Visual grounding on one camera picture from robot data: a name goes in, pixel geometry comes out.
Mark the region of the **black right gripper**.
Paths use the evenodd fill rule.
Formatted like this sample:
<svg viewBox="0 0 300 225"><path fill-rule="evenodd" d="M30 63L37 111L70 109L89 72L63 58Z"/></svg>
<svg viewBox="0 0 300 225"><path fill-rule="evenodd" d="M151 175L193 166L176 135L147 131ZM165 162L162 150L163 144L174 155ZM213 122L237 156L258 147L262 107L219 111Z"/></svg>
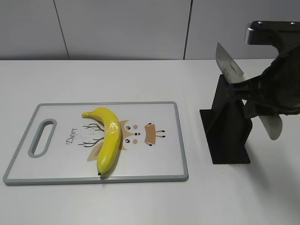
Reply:
<svg viewBox="0 0 300 225"><path fill-rule="evenodd" d="M253 21L247 32L248 45L271 45L278 55L260 76L229 84L230 96L251 96L243 106L243 118L299 114L299 22Z"/></svg>

